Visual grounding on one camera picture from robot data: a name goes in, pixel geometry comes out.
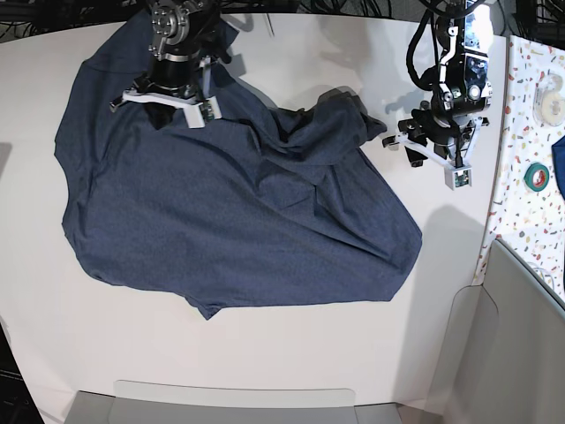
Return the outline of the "grey chair bottom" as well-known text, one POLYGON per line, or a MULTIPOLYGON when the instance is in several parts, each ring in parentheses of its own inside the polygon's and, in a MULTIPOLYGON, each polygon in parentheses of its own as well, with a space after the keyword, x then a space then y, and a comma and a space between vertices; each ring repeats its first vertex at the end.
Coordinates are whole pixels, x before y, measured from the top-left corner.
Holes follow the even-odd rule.
POLYGON ((393 404, 356 405, 349 389, 241 390, 119 380, 79 391, 67 423, 399 423, 393 404))

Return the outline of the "dark blue t-shirt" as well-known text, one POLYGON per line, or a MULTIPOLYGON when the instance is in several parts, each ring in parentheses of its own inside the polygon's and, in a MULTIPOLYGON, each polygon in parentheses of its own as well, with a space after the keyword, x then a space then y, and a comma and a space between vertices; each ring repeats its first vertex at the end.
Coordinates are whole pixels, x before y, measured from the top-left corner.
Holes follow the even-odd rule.
POLYGON ((172 292, 203 317, 227 307, 391 300, 422 234, 362 151, 386 129, 325 93, 271 109, 220 64, 222 118, 155 129, 109 105, 149 61, 150 18, 129 19, 84 61, 55 137, 68 186, 64 234, 87 274, 172 292))

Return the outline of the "clear tape roll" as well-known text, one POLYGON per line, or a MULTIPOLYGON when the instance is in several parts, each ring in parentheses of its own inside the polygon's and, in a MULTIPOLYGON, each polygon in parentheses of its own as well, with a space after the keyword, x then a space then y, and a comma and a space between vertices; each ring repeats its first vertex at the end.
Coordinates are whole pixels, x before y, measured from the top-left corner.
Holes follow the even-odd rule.
POLYGON ((556 127, 564 122, 564 82, 555 73, 543 76, 535 90, 534 119, 539 125, 556 127))

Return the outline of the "grey chair right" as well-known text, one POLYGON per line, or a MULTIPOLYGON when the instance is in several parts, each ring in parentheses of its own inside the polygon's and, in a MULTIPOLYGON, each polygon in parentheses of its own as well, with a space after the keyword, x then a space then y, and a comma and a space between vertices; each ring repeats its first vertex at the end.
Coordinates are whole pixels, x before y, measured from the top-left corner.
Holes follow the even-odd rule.
POLYGON ((564 304, 503 242, 454 298, 429 395, 445 423, 564 421, 564 304))

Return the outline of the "green tape roll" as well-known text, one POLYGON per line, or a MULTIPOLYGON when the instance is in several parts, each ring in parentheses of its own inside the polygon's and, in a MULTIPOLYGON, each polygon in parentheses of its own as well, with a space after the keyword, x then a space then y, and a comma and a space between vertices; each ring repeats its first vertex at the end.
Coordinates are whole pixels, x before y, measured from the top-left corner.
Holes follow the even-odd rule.
POLYGON ((549 169, 542 163, 532 163, 524 174, 526 187, 534 193, 546 189, 550 179, 549 169))

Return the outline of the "blue cloth on side surface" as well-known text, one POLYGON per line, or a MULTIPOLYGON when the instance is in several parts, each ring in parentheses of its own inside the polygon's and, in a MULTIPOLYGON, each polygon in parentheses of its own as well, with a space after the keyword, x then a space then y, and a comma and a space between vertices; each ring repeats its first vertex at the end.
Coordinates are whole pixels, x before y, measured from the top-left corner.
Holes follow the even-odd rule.
POLYGON ((552 145, 552 158, 556 184, 565 199, 565 137, 561 137, 552 145))

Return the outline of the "terrazzo patterned side surface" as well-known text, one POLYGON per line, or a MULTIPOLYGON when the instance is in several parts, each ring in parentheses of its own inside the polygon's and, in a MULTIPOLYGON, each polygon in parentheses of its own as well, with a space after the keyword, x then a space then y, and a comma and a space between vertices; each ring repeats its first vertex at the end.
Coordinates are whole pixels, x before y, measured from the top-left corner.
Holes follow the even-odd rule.
POLYGON ((502 239, 562 298, 564 199, 555 180, 552 145, 563 137, 564 122, 543 126, 533 115, 535 90, 548 73, 564 82, 563 50, 510 37, 498 164, 474 281, 484 280, 490 246, 502 239), (539 193, 524 183, 532 163, 542 163, 550 172, 546 189, 539 193))

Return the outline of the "grey chair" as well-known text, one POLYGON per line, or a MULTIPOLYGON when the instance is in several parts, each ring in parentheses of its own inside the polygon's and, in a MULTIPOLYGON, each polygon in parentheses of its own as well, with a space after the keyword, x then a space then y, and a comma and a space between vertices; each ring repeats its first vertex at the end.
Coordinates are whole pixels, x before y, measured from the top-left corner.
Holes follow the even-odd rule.
POLYGON ((79 391, 67 423, 399 423, 393 404, 356 405, 349 389, 241 390, 119 380, 79 391))
POLYGON ((445 423, 564 421, 564 304, 503 242, 454 298, 429 395, 445 423))

